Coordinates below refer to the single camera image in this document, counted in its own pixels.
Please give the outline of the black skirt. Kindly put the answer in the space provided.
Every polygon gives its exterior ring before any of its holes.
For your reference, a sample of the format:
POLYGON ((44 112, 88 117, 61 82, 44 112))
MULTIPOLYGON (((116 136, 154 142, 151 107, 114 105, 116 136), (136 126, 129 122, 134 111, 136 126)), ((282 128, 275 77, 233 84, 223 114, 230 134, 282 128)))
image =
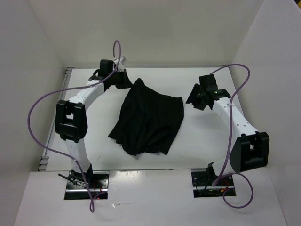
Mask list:
POLYGON ((131 156, 167 155, 184 119, 181 97, 160 94, 137 79, 125 97, 108 135, 131 156))

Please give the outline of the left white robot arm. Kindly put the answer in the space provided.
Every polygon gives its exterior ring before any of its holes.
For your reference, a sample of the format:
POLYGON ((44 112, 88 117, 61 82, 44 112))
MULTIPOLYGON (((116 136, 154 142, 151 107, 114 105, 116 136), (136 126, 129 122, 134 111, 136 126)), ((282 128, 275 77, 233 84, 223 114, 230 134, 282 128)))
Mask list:
POLYGON ((84 142, 88 129, 86 111, 110 86, 127 89, 132 85, 124 68, 125 61, 125 57, 101 60, 99 69, 88 79, 84 88, 75 96, 59 100, 56 104, 55 132, 72 157, 70 180, 76 180, 83 188, 89 188, 94 182, 92 163, 87 157, 84 142))

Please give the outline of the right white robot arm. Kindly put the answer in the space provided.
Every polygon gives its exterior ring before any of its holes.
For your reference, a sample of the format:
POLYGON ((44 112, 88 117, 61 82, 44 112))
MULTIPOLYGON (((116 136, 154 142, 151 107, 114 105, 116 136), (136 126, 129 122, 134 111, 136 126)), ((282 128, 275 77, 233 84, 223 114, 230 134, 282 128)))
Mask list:
POLYGON ((248 122, 229 92, 218 88, 213 74, 199 77, 186 102, 201 111, 209 107, 229 127, 225 159, 208 164, 206 169, 209 184, 217 185, 225 176, 267 166, 268 134, 248 122))

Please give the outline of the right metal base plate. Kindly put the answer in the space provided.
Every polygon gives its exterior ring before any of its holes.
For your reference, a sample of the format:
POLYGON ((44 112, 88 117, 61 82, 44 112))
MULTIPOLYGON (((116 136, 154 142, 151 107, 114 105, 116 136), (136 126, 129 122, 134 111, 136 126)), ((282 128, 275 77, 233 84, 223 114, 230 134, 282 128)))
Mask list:
POLYGON ((200 169, 191 171, 191 180, 194 198, 222 197, 224 193, 225 196, 236 196, 231 176, 222 178, 217 185, 212 186, 214 178, 209 178, 207 172, 200 169))

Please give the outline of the metal base plate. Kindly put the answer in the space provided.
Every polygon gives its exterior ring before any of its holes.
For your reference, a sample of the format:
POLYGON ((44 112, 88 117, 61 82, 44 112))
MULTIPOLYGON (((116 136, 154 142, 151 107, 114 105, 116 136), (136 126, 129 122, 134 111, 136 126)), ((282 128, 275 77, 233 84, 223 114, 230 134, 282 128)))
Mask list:
POLYGON ((222 178, 217 185, 212 186, 214 178, 209 178, 207 172, 200 169, 191 171, 191 180, 194 198, 222 197, 224 193, 225 196, 236 196, 231 176, 222 178))
MULTIPOLYGON (((65 200, 89 200, 89 195, 85 186, 85 183, 80 180, 71 179, 71 173, 67 179, 65 189, 65 200)), ((109 172, 108 171, 95 171, 91 182, 89 184, 89 190, 92 197, 96 197, 96 200, 108 199, 108 187, 109 187, 109 172)))

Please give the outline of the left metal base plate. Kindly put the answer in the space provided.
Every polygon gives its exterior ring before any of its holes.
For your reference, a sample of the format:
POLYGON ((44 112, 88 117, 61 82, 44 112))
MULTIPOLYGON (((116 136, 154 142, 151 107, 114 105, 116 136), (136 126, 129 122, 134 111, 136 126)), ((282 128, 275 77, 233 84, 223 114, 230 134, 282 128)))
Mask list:
MULTIPOLYGON (((89 200, 89 195, 85 186, 85 183, 80 180, 71 179, 71 173, 67 179, 65 189, 65 200, 89 200)), ((109 172, 108 171, 95 171, 91 182, 89 184, 89 190, 92 197, 96 197, 96 200, 108 199, 108 187, 109 187, 109 172)))

